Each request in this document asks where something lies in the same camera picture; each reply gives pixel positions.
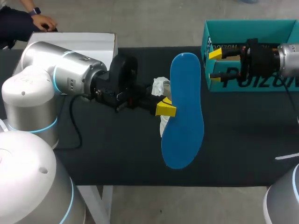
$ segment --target blue insole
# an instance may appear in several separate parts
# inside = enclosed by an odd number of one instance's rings
[[[200,105],[200,63],[196,55],[182,53],[171,64],[171,100],[177,108],[162,135],[162,155],[167,166],[181,169],[189,165],[204,136]]]

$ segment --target cardboard box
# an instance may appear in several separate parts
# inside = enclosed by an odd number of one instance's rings
[[[242,83],[237,80],[220,83],[209,79],[210,73],[226,72],[228,67],[241,67],[236,59],[209,60],[209,53],[220,47],[238,48],[250,38],[258,38],[258,42],[266,48],[277,48],[282,43],[299,43],[299,23],[296,20],[206,21],[201,56],[210,91],[285,91],[280,81],[273,77],[252,77]],[[285,78],[284,81],[289,91],[299,91],[299,77]]]
[[[44,41],[102,61],[107,69],[118,54],[116,34],[107,33],[33,33],[28,44]],[[21,72],[19,62],[14,74]]]

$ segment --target person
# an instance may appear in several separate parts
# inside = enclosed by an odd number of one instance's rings
[[[33,32],[57,32],[57,23],[42,15],[33,0],[20,0],[28,13],[6,6],[7,0],[0,0],[0,41],[27,42]]]

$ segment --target black table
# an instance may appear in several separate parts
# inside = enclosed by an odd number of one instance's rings
[[[172,59],[181,52],[200,54],[199,47],[121,48],[138,58],[138,81],[169,78]],[[21,51],[0,51],[0,83],[14,70]],[[160,118],[137,108],[115,113],[99,103],[76,101],[74,116],[83,147],[55,151],[77,185],[268,186],[299,157],[299,126],[285,92],[211,93],[204,72],[201,107],[205,135],[195,160],[185,169],[167,167],[161,153]],[[299,93],[292,93],[299,102]],[[74,147],[66,97],[59,123],[59,147]],[[63,97],[59,97],[58,111]],[[2,101],[0,117],[6,118]]]

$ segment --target white box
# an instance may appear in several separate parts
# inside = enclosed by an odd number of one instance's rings
[[[118,54],[116,34],[108,33],[33,33],[28,44],[48,42],[103,62],[109,70],[112,59]],[[14,74],[21,72],[19,62]]]

